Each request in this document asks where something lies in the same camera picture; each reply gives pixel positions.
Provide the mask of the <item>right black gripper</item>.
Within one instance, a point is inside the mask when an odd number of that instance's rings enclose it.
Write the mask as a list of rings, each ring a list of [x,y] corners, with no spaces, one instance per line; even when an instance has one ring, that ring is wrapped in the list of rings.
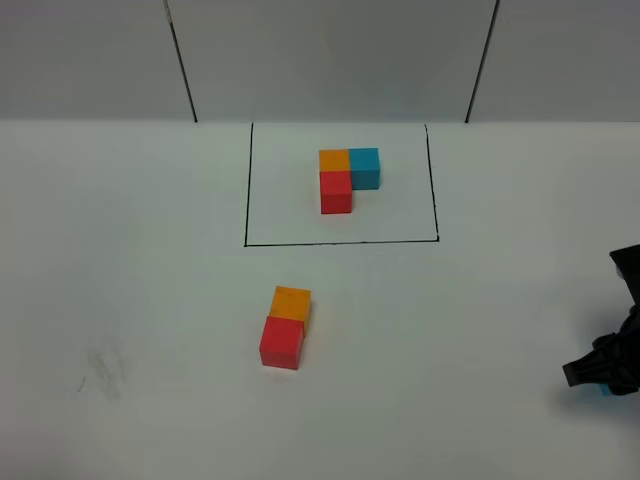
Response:
[[[617,333],[600,336],[592,342],[593,349],[604,350],[608,362],[613,360],[614,371],[606,376],[605,358],[597,352],[562,366],[567,384],[606,384],[612,395],[639,392],[639,308],[632,307],[628,318]]]

